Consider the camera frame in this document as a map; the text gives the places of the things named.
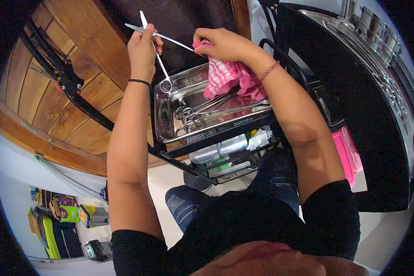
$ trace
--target pink lid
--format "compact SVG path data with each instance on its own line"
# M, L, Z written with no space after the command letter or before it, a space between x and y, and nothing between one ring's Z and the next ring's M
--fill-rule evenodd
M337 152L339 153L340 160L342 161L343 171L345 172L345 177L347 178L350 187L353 187L356 183L356 177L354 176L353 162L351 160L351 152L348 148L348 145L345 142L343 137L342 130L332 133L334 144L336 144Z

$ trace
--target jeans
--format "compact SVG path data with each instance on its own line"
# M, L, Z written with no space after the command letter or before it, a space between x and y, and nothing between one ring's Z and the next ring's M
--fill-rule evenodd
M254 191L287 203L299 215L297 169L294 158L280 148L267 152L258 172L246 191ZM217 197L208 196L186 185L173 187L166 193L166 204L184 233L188 224Z

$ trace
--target bracelet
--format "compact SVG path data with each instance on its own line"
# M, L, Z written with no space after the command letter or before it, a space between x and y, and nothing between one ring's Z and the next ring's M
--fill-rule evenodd
M130 79L129 81L127 81L127 83L129 83L131 81L136 81L138 83L143 83L143 84L147 84L148 86L150 86L150 83L148 83L147 81L144 81L144 80Z
M276 61L268 70L265 71L265 73L260 78L260 81L262 81L273 69L276 69L279 66L279 60Z

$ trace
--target pink striped towel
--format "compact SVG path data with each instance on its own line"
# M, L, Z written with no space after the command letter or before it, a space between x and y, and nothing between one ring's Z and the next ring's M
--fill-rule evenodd
M210 41L203 40L193 43L193 48L210 44ZM260 101L267 95L259 79L244 63L223 61L210 56L208 61L209 82L204 90L205 98L225 94L237 84L241 87L237 92L241 97L251 96L253 100Z

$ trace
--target metal tray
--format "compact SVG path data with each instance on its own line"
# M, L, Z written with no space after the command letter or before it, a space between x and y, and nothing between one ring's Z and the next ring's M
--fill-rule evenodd
M242 121L256 114L271 111L270 106L249 108L245 111L209 121L203 129L190 133L180 130L177 133L177 130L183 126L183 123L175 118L175 110L180 106L196 107L207 101L204 98L204 88L208 83L208 69L208 63L205 63L172 75L170 81L173 85L173 91L170 93L162 92L159 85L155 85L155 134L159 142L169 144L182 141L191 136L199 135L206 130L212 130L224 124ZM227 102L226 108L239 107L255 102L248 98L241 98L235 95Z

